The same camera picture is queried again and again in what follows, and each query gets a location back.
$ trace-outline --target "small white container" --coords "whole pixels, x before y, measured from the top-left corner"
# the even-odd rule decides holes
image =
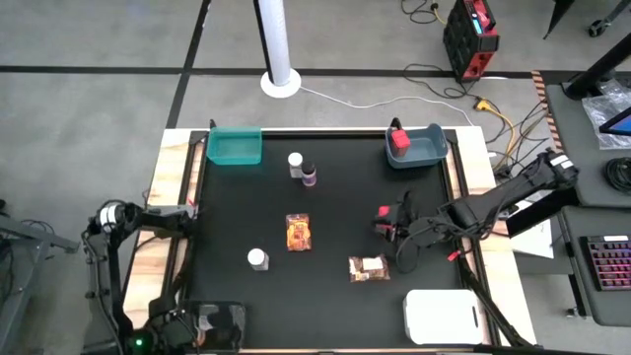
[[[247,254],[247,262],[256,271],[267,271],[269,268],[269,256],[265,251],[254,248]]]
[[[292,153],[287,158],[289,162],[289,175],[292,178],[303,178],[303,155],[300,153]]]

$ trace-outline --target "pole base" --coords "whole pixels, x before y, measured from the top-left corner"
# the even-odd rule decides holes
[[[269,81],[267,72],[260,78],[260,88],[267,96],[274,99],[287,99],[298,93],[302,84],[300,74],[294,69],[289,72],[289,82],[283,86],[276,86]]]

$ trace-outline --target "cable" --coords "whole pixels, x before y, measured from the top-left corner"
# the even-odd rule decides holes
[[[534,128],[545,118],[545,115],[543,115],[542,117],[540,117],[538,120],[536,120],[535,122],[533,122],[527,129],[526,132],[521,133],[520,130],[520,143],[517,147],[517,153],[515,154],[515,160],[516,162],[520,161],[520,151],[522,150],[522,145],[524,144],[525,141],[531,141],[531,142],[539,142],[535,147],[539,147],[541,144],[543,144],[543,142],[547,141],[547,138],[528,138],[528,136],[532,133],[532,131],[534,130]],[[527,157],[528,154],[530,154],[531,152],[533,152],[534,150],[530,150],[525,156]]]
[[[434,16],[436,16],[436,20],[438,20],[438,22],[440,22],[441,24],[443,24],[443,26],[447,25],[447,21],[441,19],[441,17],[438,15],[438,6],[436,9],[434,9]]]
[[[397,102],[397,101],[402,101],[402,100],[420,100],[420,101],[424,101],[424,102],[429,103],[429,104],[439,104],[439,105],[443,105],[443,106],[449,107],[449,108],[451,108],[451,109],[453,109],[453,110],[456,110],[456,111],[458,111],[458,112],[462,113],[462,115],[464,116],[464,118],[466,118],[466,121],[467,121],[467,122],[469,122],[469,124],[470,124],[470,125],[472,125],[472,126],[474,125],[474,124],[473,124],[473,122],[471,122],[471,119],[469,119],[469,116],[466,114],[466,112],[464,112],[464,111],[463,111],[463,110],[461,110],[460,108],[457,108],[457,107],[451,106],[451,105],[449,105],[449,104],[447,104],[447,103],[444,103],[444,102],[439,102],[439,101],[428,100],[428,99],[421,98],[421,97],[398,97],[398,98],[394,98],[394,99],[392,99],[392,100],[388,100],[388,101],[386,101],[386,102],[382,102],[382,103],[376,103],[376,104],[367,105],[367,106],[355,106],[355,105],[351,105],[351,104],[345,103],[345,102],[343,102],[343,101],[341,101],[341,100],[339,100],[339,99],[332,98],[332,97],[330,97],[329,95],[325,95],[325,94],[319,93],[319,92],[317,92],[317,91],[315,91],[315,90],[307,89],[307,88],[305,88],[305,87],[301,87],[301,89],[302,89],[302,90],[304,90],[304,91],[306,91],[306,92],[308,92],[308,93],[312,93],[312,94],[315,94],[315,95],[321,96],[321,97],[323,97],[323,98],[325,98],[325,99],[329,99],[329,100],[331,100],[331,101],[334,101],[334,102],[336,102],[336,103],[338,103],[338,104],[342,104],[342,105],[345,105],[345,106],[347,106],[347,107],[352,107],[352,108],[361,108],[361,109],[364,109],[364,108],[373,108],[373,107],[379,107],[379,106],[384,106],[384,105],[392,104],[392,103],[395,103],[395,102]]]
[[[423,0],[423,2],[421,3],[421,5],[417,6],[416,8],[414,8],[414,10],[412,11],[406,11],[405,8],[403,7],[403,3],[407,1],[407,0],[401,0],[400,1],[400,5],[401,5],[401,11],[403,12],[403,14],[408,15],[409,19],[411,22],[415,23],[415,24],[420,24],[420,25],[427,25],[427,24],[432,24],[435,23],[436,20],[438,20],[438,16],[436,16],[436,14],[434,14],[431,10],[424,10],[423,7],[425,5],[427,5],[428,0]],[[414,19],[414,15],[416,14],[429,14],[433,16],[433,19],[431,20],[427,20],[427,21],[419,21],[419,20],[415,20]]]
[[[517,163],[517,161],[515,160],[515,158],[513,158],[513,157],[512,157],[512,156],[510,156],[510,155],[507,155],[506,153],[502,153],[502,152],[498,152],[498,151],[494,151],[494,150],[488,150],[488,152],[490,152],[490,153],[495,153],[495,154],[499,154],[499,155],[501,155],[501,156],[504,156],[504,157],[506,157],[507,159],[509,159],[509,160],[512,160],[512,161],[513,161],[512,165],[519,165],[519,166],[521,166],[522,168],[525,168],[523,164],[521,164],[521,163]]]
[[[541,105],[541,102],[538,102],[531,110],[530,112],[526,115],[526,118],[524,118],[524,120],[522,120],[522,122],[520,122],[519,124],[516,125],[517,126],[522,126],[528,119],[532,118],[534,115],[538,114],[539,112],[545,110],[545,108],[542,108],[541,110],[534,112],[536,110],[537,107],[539,107],[539,105]],[[486,143],[490,144],[490,143],[494,143],[496,142],[501,136],[503,136],[504,134],[506,134],[508,131],[510,130],[510,128],[507,128],[505,130],[500,131],[495,137],[493,137],[492,139],[488,140]]]
[[[140,243],[138,246],[136,246],[136,248],[134,249],[134,251],[138,251],[140,248],[142,248],[143,246],[147,245],[148,243],[156,240],[158,238],[158,236],[153,236],[150,239],[143,241],[142,243]]]
[[[45,232],[48,232],[48,233],[53,234],[53,235],[56,235],[55,229],[52,228],[52,226],[48,222],[38,221],[38,220],[33,220],[33,219],[26,219],[26,220],[20,221],[20,223],[24,223],[24,224],[26,224],[28,226],[31,226],[31,227],[32,226],[39,226]]]
[[[517,163],[519,163],[519,164],[520,164],[520,163],[521,163],[521,162],[522,162],[525,158],[527,158],[527,156],[529,156],[529,155],[530,155],[530,153],[534,152],[534,150],[535,150],[535,149],[539,148],[539,146],[540,146],[541,144],[543,144],[543,142],[545,142],[545,140],[540,141],[540,142],[539,142],[539,143],[537,143],[534,147],[532,147],[532,149],[530,149],[530,150],[529,150],[529,151],[528,151],[528,152],[524,155],[524,157],[523,157],[523,158],[521,158],[521,159],[519,159],[519,160],[516,160],[516,164],[517,164]]]
[[[602,174],[613,188],[631,194],[630,158],[611,159],[604,165]]]
[[[195,350],[197,351],[197,355],[199,355],[199,343],[197,342],[197,336],[195,336],[195,333],[193,332],[193,330],[190,328],[190,326],[188,326],[188,324],[186,324],[186,322],[184,321],[184,319],[182,319],[182,317],[177,317],[177,320],[179,320],[179,322],[182,325],[184,325],[184,327],[186,328],[186,330],[192,337],[193,343],[195,344]]]
[[[413,77],[408,76],[406,73],[410,71],[411,67],[432,68],[432,69],[436,69],[436,70],[438,70],[440,72],[446,72],[446,70],[444,70],[443,68],[441,68],[441,67],[439,67],[437,65],[411,63],[411,64],[408,64],[407,66],[405,66],[405,68],[403,68],[403,72],[402,72],[403,79],[407,80],[410,83],[414,83],[414,84],[426,87],[429,91],[431,91],[434,95],[438,96],[441,99],[445,99],[445,100],[460,99],[460,98],[463,98],[465,96],[471,97],[471,98],[478,98],[474,94],[470,94],[469,93],[471,91],[471,89],[473,89],[473,86],[475,85],[475,83],[477,83],[477,82],[471,83],[471,86],[469,86],[468,89],[465,88],[462,83],[458,83],[460,85],[460,89],[458,89],[458,88],[444,88],[443,92],[439,93],[436,90],[434,90],[434,88],[432,88],[432,86],[429,83],[427,83],[426,81],[420,80],[420,79],[415,79]]]
[[[420,234],[423,234],[423,233],[429,231],[431,228],[432,228],[431,226],[423,228],[422,230],[416,231],[416,232],[412,233],[411,235],[405,237],[405,239],[403,239],[403,242],[401,242],[401,244],[398,246],[398,248],[396,249],[396,254],[394,255],[394,263],[396,264],[396,268],[398,269],[398,272],[400,272],[402,274],[406,274],[406,273],[410,273],[410,272],[412,272],[412,271],[414,271],[416,269],[416,267],[418,266],[419,253],[420,253],[420,249],[421,248],[418,245],[415,245],[416,246],[416,257],[415,257],[416,262],[414,264],[414,267],[412,267],[409,270],[403,270],[403,268],[401,267],[401,263],[400,263],[401,252],[403,251],[403,248],[405,247],[405,245],[409,241],[412,240],[412,237],[418,236]]]
[[[103,207],[107,206],[108,204],[110,204],[109,201],[107,201],[106,203],[104,203]],[[92,245],[88,242],[88,231],[85,231],[81,234],[81,240],[83,241],[84,245],[86,246],[86,249],[88,250],[88,252],[90,253],[90,258],[93,259],[98,259],[99,256],[97,255],[97,252],[94,250],[94,248],[92,247]],[[116,331],[116,321],[114,319],[112,319],[111,314],[109,314],[106,310],[105,310],[105,304],[103,302],[103,297],[102,297],[102,290],[101,290],[101,269],[98,266],[94,266],[95,269],[95,277],[96,277],[96,281],[97,281],[97,290],[95,291],[95,297],[97,297],[99,299],[99,308],[101,308],[101,312],[103,313],[103,316],[105,317],[105,320],[107,322],[107,327],[109,328],[109,332],[111,333],[111,336],[114,338],[114,342],[116,343],[116,347],[118,348],[118,353],[119,354],[124,354],[125,352],[123,351],[122,348],[122,344],[120,343],[120,339],[118,339],[118,332]]]
[[[149,192],[151,192],[151,191],[150,191],[149,188],[147,188],[146,190],[144,190],[144,191],[142,191],[140,193],[140,195],[142,196],[142,202],[143,202],[143,208],[144,209],[147,209],[147,207],[149,207]]]
[[[480,107],[481,104],[483,104],[483,102],[478,103],[478,105],[476,105],[476,108]],[[495,170],[498,167],[502,166],[502,164],[504,164],[504,162],[506,161],[507,157],[511,155],[511,151],[513,150],[513,147],[516,143],[515,142],[515,126],[513,125],[513,123],[508,117],[496,111],[494,108],[490,106],[482,106],[481,109],[489,111],[495,114],[496,116],[500,117],[504,121],[504,123],[509,126],[509,130],[511,132],[511,138],[509,139],[509,144],[506,146],[506,154],[504,154],[504,157],[493,167],[493,169]]]

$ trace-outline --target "blue bin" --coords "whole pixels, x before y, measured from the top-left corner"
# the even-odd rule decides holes
[[[260,127],[213,127],[206,156],[217,165],[255,165],[261,161]]]
[[[427,128],[406,130],[410,147],[404,156],[395,157],[390,148],[392,130],[393,127],[390,127],[386,131],[386,155],[387,161],[395,169],[433,166],[445,159],[449,152],[443,128],[432,123]]]

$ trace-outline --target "wooden table frame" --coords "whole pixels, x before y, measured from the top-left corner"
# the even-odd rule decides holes
[[[456,132],[458,152],[463,170],[466,189],[469,194],[484,193],[495,186],[495,180],[488,160],[488,153],[484,143],[482,130],[479,127],[448,127]],[[385,130],[384,127],[353,127],[353,128],[270,128],[274,131],[331,131],[331,130]],[[194,204],[197,201],[196,191],[199,173],[203,169],[204,143],[199,142],[200,136],[191,138],[191,131],[199,129],[168,129],[165,130],[161,142],[160,154],[151,184],[149,194],[150,205]],[[461,196],[455,154],[450,150],[447,158],[449,179],[453,196]],[[498,223],[495,226],[498,233],[506,233],[506,226]],[[153,236],[149,232],[141,232],[137,243],[141,243]],[[520,335],[534,344],[535,337],[527,309],[526,297],[517,270],[510,240],[495,234],[480,244],[484,269],[491,297],[506,319],[515,327]],[[173,280],[179,271],[186,240],[153,240],[134,253],[129,277],[125,287],[124,311],[131,318],[135,327],[142,326],[148,316],[149,301],[160,296],[165,276]],[[469,266],[476,271],[472,255],[467,256]],[[482,324],[487,324],[482,315]],[[485,326],[484,343],[491,343],[492,331]],[[501,336],[501,343],[508,345],[508,341]],[[379,352],[379,351],[439,351],[439,349],[335,349],[335,352]],[[244,349],[245,352],[318,352],[318,349]]]

